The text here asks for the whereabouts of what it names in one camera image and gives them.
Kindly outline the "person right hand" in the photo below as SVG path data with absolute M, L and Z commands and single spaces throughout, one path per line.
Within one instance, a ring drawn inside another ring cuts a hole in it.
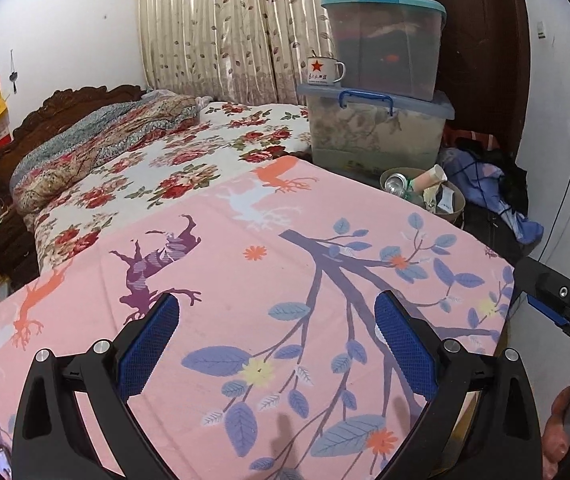
M 556 476 L 558 465 L 568 452 L 569 438 L 565 432 L 564 419 L 569 403 L 570 386 L 556 396 L 542 434 L 544 480 L 552 480 Z

